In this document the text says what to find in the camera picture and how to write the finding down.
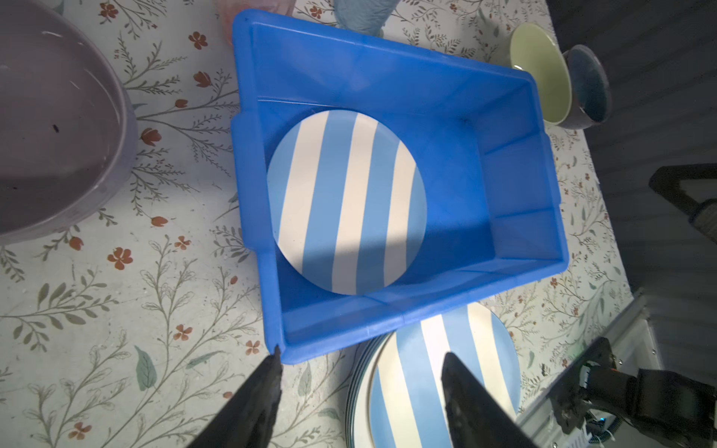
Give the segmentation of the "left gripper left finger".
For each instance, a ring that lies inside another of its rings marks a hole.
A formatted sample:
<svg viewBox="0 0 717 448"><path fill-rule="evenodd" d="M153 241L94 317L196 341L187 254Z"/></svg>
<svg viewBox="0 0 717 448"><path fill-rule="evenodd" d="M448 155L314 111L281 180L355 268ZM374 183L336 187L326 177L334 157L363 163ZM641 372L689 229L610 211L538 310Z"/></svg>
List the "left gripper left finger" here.
<svg viewBox="0 0 717 448"><path fill-rule="evenodd" d="M189 447L269 446L282 395L280 355L277 345Z"/></svg>

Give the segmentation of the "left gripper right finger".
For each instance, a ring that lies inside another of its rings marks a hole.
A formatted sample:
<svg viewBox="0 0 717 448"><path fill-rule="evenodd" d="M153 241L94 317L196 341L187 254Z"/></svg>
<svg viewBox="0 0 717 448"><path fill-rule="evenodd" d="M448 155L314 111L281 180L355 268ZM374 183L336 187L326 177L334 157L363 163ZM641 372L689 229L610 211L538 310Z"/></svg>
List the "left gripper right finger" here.
<svg viewBox="0 0 717 448"><path fill-rule="evenodd" d="M454 447L537 447L452 352L444 356L442 384Z"/></svg>

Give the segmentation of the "blue white striped plate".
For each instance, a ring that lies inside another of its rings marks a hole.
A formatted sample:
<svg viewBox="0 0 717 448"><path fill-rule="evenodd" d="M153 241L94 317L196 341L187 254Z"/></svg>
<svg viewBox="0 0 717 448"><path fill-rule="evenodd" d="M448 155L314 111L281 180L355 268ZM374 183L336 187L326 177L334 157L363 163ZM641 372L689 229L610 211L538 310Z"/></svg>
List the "blue white striped plate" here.
<svg viewBox="0 0 717 448"><path fill-rule="evenodd" d="M427 227L427 198L405 143L356 111L311 115L281 139L267 171L274 240L305 279L343 295L397 281Z"/></svg>

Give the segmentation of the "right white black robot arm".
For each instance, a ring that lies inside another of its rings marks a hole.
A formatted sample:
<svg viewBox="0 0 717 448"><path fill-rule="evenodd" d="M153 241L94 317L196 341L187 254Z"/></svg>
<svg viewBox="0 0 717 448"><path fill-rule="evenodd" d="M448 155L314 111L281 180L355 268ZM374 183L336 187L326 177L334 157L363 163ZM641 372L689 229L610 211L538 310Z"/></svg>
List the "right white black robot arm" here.
<svg viewBox="0 0 717 448"><path fill-rule="evenodd" d="M550 388L524 428L552 447L716 444L716 259L646 267L638 299Z"/></svg>

